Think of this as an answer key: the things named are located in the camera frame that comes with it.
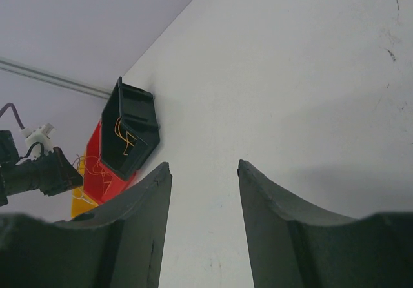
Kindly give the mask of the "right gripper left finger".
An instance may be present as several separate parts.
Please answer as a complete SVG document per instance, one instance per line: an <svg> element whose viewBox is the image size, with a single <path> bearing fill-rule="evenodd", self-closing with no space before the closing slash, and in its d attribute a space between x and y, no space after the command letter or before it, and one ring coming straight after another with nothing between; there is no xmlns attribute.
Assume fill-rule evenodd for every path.
<svg viewBox="0 0 413 288"><path fill-rule="evenodd" d="M1 216L2 287L157 287L172 175L161 163L70 221Z"/></svg>

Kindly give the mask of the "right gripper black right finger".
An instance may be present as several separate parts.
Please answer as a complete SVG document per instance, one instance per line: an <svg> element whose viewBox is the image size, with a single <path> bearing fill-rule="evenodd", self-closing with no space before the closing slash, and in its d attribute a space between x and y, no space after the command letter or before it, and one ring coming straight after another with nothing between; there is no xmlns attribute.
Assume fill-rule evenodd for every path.
<svg viewBox="0 0 413 288"><path fill-rule="evenodd" d="M248 161L237 168L256 287L411 287L412 214L354 219L300 198Z"/></svg>

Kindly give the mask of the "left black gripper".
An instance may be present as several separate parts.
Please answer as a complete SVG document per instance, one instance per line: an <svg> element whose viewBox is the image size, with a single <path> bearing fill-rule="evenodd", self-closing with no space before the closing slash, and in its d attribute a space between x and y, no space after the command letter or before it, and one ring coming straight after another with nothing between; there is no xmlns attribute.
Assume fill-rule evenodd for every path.
<svg viewBox="0 0 413 288"><path fill-rule="evenodd" d="M29 162L30 190L39 189L55 196L83 185L83 177L67 160L59 147L54 153Z"/></svg>

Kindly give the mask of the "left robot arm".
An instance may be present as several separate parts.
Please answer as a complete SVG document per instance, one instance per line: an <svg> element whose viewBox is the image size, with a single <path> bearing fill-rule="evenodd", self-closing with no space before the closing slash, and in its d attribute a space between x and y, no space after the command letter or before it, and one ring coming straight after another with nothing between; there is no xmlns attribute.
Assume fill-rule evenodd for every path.
<svg viewBox="0 0 413 288"><path fill-rule="evenodd" d="M31 190L55 196L83 184L83 177L59 147L47 152L41 142L32 144L20 157L9 130L1 131L1 205L8 197Z"/></svg>

